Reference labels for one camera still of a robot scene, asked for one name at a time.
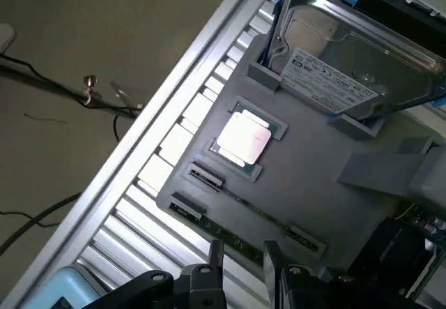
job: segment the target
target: circuit board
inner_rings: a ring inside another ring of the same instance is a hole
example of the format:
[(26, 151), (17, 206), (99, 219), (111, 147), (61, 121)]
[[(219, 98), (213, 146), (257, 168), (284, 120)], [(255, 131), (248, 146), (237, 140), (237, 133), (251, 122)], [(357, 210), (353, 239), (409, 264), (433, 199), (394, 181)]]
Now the circuit board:
[[(411, 203), (400, 203), (398, 205), (397, 212), (395, 213), (395, 217), (402, 215), (399, 218), (400, 221), (416, 227), (417, 225), (413, 224), (415, 219), (428, 220), (431, 216), (436, 216), (436, 214), (422, 206), (418, 206), (416, 204), (412, 207), (410, 206)], [(428, 234), (427, 232), (423, 232), (423, 234), (428, 240), (437, 245), (436, 258), (431, 266), (428, 267), (428, 271), (421, 283), (417, 286), (417, 289), (409, 296), (410, 299), (416, 299), (420, 295), (421, 291), (426, 287), (427, 283), (437, 271), (438, 267), (440, 267), (443, 260), (446, 258), (446, 231), (438, 230), (435, 234)]]
[(263, 252), (248, 242), (244, 241), (240, 237), (230, 232), (227, 229), (219, 226), (216, 222), (211, 221), (209, 218), (202, 216), (200, 219), (184, 211), (176, 204), (170, 205), (170, 210), (174, 211), (179, 216), (185, 218), (198, 228), (205, 231), (215, 239), (219, 239), (224, 242), (225, 245), (233, 248), (239, 252), (243, 257), (247, 258), (256, 265), (263, 266)]

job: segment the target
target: gray concrete floor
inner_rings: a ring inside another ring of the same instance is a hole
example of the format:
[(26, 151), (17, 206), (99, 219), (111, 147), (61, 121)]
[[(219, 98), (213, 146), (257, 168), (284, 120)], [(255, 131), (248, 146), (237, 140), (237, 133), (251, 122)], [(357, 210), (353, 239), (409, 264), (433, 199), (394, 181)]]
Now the gray concrete floor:
[[(81, 89), (96, 74), (134, 87), (147, 102), (221, 0), (0, 0), (17, 38), (7, 54)], [(83, 190), (116, 146), (113, 116), (0, 78), (0, 210), (36, 215)], [(34, 121), (24, 116), (64, 120)], [(131, 122), (118, 121), (123, 134)], [(46, 222), (61, 220), (70, 206)], [(0, 243), (26, 222), (0, 216)], [(34, 227), (0, 257), (0, 299), (54, 229)]]

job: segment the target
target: hard drive metal cover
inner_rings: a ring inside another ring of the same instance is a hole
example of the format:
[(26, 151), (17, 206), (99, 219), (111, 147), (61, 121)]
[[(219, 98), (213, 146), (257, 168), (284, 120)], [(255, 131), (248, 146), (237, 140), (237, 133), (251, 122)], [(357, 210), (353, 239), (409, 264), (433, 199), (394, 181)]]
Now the hard drive metal cover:
[(384, 116), (446, 94), (446, 60), (338, 0), (284, 1), (268, 67), (281, 74), (296, 48), (378, 93), (345, 111), (355, 119)]

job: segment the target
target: white label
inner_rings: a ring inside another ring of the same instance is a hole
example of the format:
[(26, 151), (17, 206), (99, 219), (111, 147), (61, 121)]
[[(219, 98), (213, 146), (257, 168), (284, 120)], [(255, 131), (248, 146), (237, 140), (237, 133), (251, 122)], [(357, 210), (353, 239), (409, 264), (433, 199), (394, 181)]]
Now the white label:
[(378, 96), (332, 66), (296, 48), (282, 72), (284, 81), (302, 95), (339, 114)]

